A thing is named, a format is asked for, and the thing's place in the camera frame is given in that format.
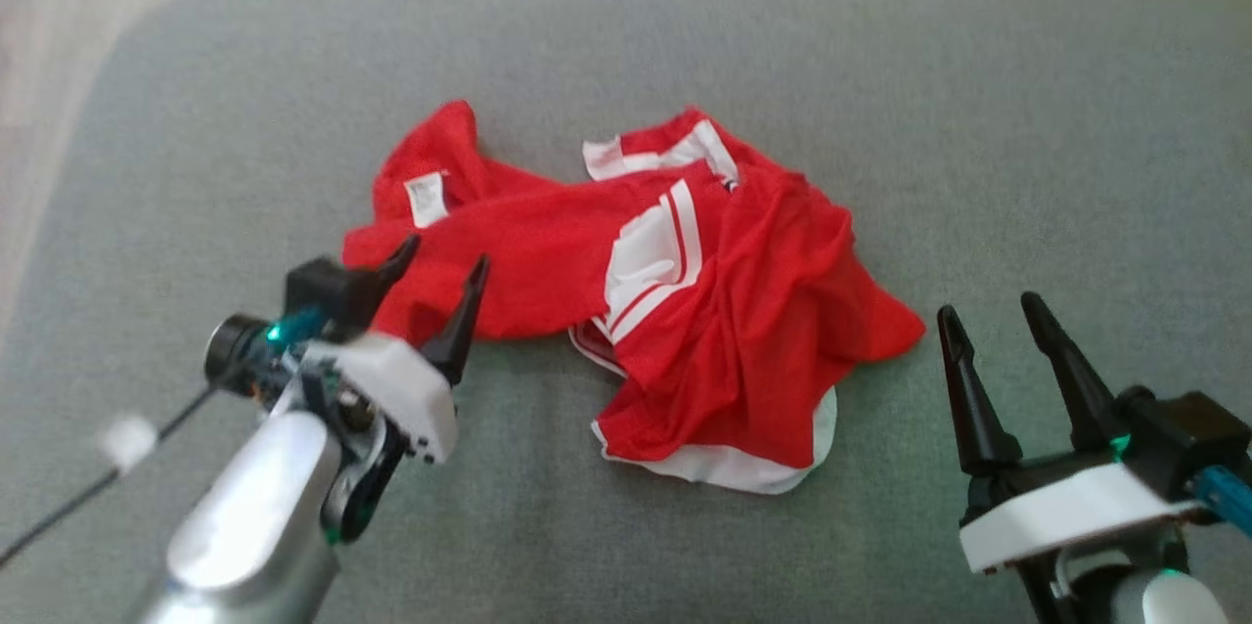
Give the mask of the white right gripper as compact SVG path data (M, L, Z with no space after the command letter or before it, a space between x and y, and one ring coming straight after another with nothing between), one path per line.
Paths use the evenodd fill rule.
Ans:
M1045 299L1020 294L1038 351L1050 361L1070 422L1077 451L1109 449L1128 435L1112 411L1113 395ZM959 467L972 477L972 517L959 530L970 571L998 571L1029 558L1068 558L1072 568L1158 566L1162 549L1178 539L1178 528L1203 516L1198 501L1168 501L1141 482L1129 467L1106 464L1082 467L1042 487L1003 499L1002 467L1023 459L1018 439L1007 432L974 363L957 308L936 313L947 391Z

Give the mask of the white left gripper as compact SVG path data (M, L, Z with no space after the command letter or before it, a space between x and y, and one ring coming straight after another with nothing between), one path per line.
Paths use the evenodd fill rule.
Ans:
M363 279L357 304L362 325L376 320L419 246L419 236L406 236L383 262L358 268ZM344 345L309 340L303 358L316 366L331 363L348 388L394 424L407 449L436 465L447 464L458 441L451 386L464 378L488 277L490 257L483 254L464 277L464 289L446 325L424 341L421 355L407 340L367 332Z

